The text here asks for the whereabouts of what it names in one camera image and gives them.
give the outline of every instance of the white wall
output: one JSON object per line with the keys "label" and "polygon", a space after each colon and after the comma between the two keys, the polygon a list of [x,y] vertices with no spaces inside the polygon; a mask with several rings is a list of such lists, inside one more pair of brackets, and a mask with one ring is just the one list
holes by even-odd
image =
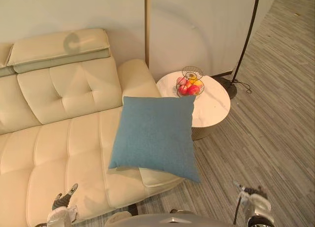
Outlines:
{"label": "white wall", "polygon": [[[156,80],[194,65],[207,75],[232,71],[255,0],[152,0],[150,70]],[[261,0],[254,30],[273,0]]]}
{"label": "white wall", "polygon": [[0,42],[101,27],[117,64],[144,59],[144,0],[0,0]]}

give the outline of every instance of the cream leather sofa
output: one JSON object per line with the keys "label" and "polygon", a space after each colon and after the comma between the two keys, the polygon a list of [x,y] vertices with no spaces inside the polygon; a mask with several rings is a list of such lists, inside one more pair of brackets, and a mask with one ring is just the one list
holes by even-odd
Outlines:
{"label": "cream leather sofa", "polygon": [[1,227],[46,222],[56,195],[74,183],[70,205],[82,221],[182,182],[148,169],[108,170],[123,96],[160,95],[143,61],[116,69],[102,29],[0,44]]}

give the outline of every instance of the lamp pole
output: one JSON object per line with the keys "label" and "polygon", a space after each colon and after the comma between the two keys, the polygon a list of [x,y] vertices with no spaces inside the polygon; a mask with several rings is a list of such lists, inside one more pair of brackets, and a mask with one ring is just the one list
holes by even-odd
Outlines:
{"label": "lamp pole", "polygon": [[249,27],[249,30],[248,30],[248,33],[247,33],[247,37],[246,37],[245,44],[244,44],[244,47],[243,47],[243,50],[242,50],[242,54],[240,56],[240,59],[238,60],[238,63],[237,63],[236,69],[235,69],[235,73],[233,75],[232,81],[229,81],[229,80],[227,80],[225,78],[222,78],[222,77],[215,77],[214,78],[226,89],[230,99],[234,98],[236,96],[236,94],[237,94],[237,89],[236,89],[236,86],[234,84],[234,81],[235,81],[237,72],[238,72],[238,70],[240,68],[241,62],[243,60],[243,56],[245,54],[245,51],[246,51],[246,48],[247,48],[247,45],[248,45],[248,41],[250,40],[250,36],[251,36],[251,33],[252,33],[252,27],[254,25],[254,21],[255,21],[257,9],[258,9],[258,2],[259,2],[259,0],[255,0],[254,8],[252,10],[251,24],[250,24],[250,27]]}

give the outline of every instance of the wire basket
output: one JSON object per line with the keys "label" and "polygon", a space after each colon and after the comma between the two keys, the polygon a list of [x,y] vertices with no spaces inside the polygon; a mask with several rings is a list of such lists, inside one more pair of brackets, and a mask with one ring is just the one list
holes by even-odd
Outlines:
{"label": "wire basket", "polygon": [[186,66],[182,69],[183,77],[177,79],[176,89],[179,97],[200,95],[204,91],[201,81],[203,72],[195,66]]}

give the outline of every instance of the throw pillow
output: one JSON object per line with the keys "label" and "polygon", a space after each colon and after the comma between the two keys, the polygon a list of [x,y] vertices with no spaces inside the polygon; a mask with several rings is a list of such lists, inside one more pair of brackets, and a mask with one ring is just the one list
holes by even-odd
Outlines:
{"label": "throw pillow", "polygon": [[124,97],[109,168],[149,168],[200,182],[191,139],[194,100]]}

